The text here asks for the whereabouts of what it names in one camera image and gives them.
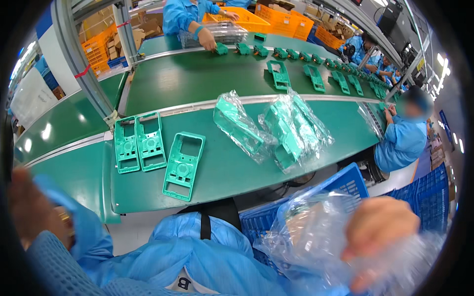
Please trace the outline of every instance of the blue plastic crate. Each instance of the blue plastic crate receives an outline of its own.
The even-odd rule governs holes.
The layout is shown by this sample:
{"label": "blue plastic crate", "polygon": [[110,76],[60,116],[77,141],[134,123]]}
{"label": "blue plastic crate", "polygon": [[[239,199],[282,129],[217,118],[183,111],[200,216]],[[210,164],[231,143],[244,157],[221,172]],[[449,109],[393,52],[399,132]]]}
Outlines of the blue plastic crate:
{"label": "blue plastic crate", "polygon": [[112,69],[115,66],[122,64],[124,67],[128,67],[127,59],[124,56],[120,56],[116,59],[109,60],[107,65]]}
{"label": "blue plastic crate", "polygon": [[413,212],[420,217],[421,231],[446,231],[449,189],[444,163],[413,183],[384,195],[408,202]]}
{"label": "blue plastic crate", "polygon": [[[356,197],[369,197],[364,179],[362,178],[359,168],[355,163],[351,163],[316,187],[308,187],[304,190],[310,190],[312,188],[328,191],[337,189]],[[292,195],[272,203],[247,210],[240,214],[242,233],[248,238],[250,244],[253,245],[255,238],[265,235],[266,232],[270,230],[277,215],[278,208],[287,202],[291,197]],[[264,253],[255,249],[253,249],[253,251],[255,259],[267,266],[271,266],[280,275],[282,274],[279,271],[278,266],[269,260]]]}
{"label": "blue plastic crate", "polygon": [[50,90],[54,90],[59,86],[59,83],[56,81],[56,78],[53,76],[53,73],[49,71],[47,74],[43,76],[43,79],[46,82],[46,85],[49,87]]}

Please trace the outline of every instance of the cardboard box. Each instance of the cardboard box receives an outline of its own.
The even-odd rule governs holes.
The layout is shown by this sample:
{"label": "cardboard box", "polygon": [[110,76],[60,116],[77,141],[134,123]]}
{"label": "cardboard box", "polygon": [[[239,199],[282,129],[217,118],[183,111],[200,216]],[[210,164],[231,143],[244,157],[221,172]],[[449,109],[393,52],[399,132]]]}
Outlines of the cardboard box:
{"label": "cardboard box", "polygon": [[57,88],[55,88],[55,89],[53,90],[53,95],[54,95],[58,100],[66,96],[66,95],[64,94],[63,89],[62,89],[60,86],[58,86]]}

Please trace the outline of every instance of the hand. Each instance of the hand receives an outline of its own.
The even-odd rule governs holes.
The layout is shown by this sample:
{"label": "hand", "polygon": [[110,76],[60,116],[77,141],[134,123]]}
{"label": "hand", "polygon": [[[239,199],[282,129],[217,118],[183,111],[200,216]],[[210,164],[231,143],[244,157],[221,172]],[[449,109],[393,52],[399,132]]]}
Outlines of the hand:
{"label": "hand", "polygon": [[235,13],[235,12],[231,12],[231,11],[226,11],[226,17],[228,17],[230,20],[232,21],[238,21],[240,16]]}
{"label": "hand", "polygon": [[[371,257],[401,238],[418,232],[419,218],[410,205],[392,197],[365,199],[346,226],[347,247],[341,260]],[[358,274],[351,283],[353,293],[364,292],[375,280],[373,272]]]}
{"label": "hand", "polygon": [[367,65],[366,64],[365,67],[372,73],[377,72],[377,66],[375,66],[375,65]]}
{"label": "hand", "polygon": [[397,115],[397,110],[395,110],[395,105],[390,105],[390,107],[388,107],[388,110],[390,111],[392,116]]}
{"label": "hand", "polygon": [[216,48],[216,41],[214,40],[214,35],[207,28],[201,29],[198,33],[199,43],[206,50],[213,50]]}
{"label": "hand", "polygon": [[43,230],[49,230],[70,249],[72,240],[68,229],[26,169],[13,170],[7,194],[13,224],[25,249]]}

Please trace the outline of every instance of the red strap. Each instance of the red strap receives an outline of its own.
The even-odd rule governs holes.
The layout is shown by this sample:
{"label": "red strap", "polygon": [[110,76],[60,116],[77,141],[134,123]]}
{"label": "red strap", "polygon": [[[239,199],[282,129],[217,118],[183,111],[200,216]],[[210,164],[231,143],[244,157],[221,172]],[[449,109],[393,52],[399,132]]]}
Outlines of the red strap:
{"label": "red strap", "polygon": [[91,64],[88,64],[87,67],[86,67],[86,69],[84,70],[84,72],[79,73],[79,74],[77,74],[77,75],[74,75],[74,78],[77,79],[77,78],[79,78],[79,77],[84,76],[90,68],[91,68]]}
{"label": "red strap", "polygon": [[122,26],[128,25],[128,24],[130,24],[131,21],[132,21],[132,20],[129,19],[129,20],[126,21],[125,23],[118,25],[117,28],[120,28],[120,27],[122,27]]}

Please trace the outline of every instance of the assembly line table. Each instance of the assembly line table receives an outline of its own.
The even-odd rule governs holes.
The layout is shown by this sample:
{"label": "assembly line table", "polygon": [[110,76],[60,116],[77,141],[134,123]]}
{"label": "assembly line table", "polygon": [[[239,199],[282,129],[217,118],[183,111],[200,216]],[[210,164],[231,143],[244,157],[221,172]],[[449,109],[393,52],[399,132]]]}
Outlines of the assembly line table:
{"label": "assembly line table", "polygon": [[[257,43],[252,34],[247,42],[249,45]],[[297,39],[268,35],[263,44],[268,47],[303,50],[324,58],[336,58],[321,46]],[[184,206],[254,191],[318,170],[366,149],[376,144],[378,139],[359,115],[356,102],[358,100],[370,102],[369,105],[379,118],[379,123],[384,126],[381,113],[377,111],[378,103],[374,100],[376,96],[368,82],[359,79],[364,97],[359,97],[350,83],[348,85],[352,95],[347,96],[342,93],[330,74],[334,69],[321,65],[318,68],[326,86],[326,94],[321,96],[313,89],[310,78],[304,74],[304,61],[284,60],[293,89],[302,96],[313,96],[307,101],[308,104],[335,138],[335,143],[321,154],[319,160],[285,175],[273,160],[268,159],[258,165],[242,152],[214,124],[212,102],[203,103],[235,89],[243,99],[252,96],[254,100],[244,107],[257,122],[258,114],[263,113],[268,101],[274,98],[274,95],[284,93],[274,88],[273,78],[265,70],[266,61],[275,59],[274,57],[240,56],[231,49],[224,56],[205,51],[186,51],[181,49],[181,44],[175,36],[146,40],[140,52],[145,53],[147,58],[137,66],[124,115],[159,110],[163,114],[162,136],[166,157],[174,135],[181,131],[206,136],[204,152],[190,202],[162,194],[165,169],[118,174],[113,140],[110,139],[73,149],[32,167],[34,174],[49,174],[68,194],[97,213],[105,223],[119,223],[120,213]],[[183,106],[188,110],[184,111],[185,113],[173,114],[174,106],[177,105],[181,106],[176,108],[181,110],[179,112],[183,112]],[[93,117],[94,112],[92,106],[89,107],[88,113],[81,113],[87,120]],[[45,122],[55,125],[62,123],[60,117],[55,122],[48,118],[38,121],[43,125]],[[99,124],[99,121],[100,118],[95,121],[96,125],[100,126],[94,130],[97,133],[107,129],[106,125],[103,122]],[[36,129],[37,135],[34,139],[31,134],[27,135],[34,141],[42,141],[41,135],[38,135],[41,128],[44,127]],[[92,133],[92,126],[87,131],[87,135]]]}

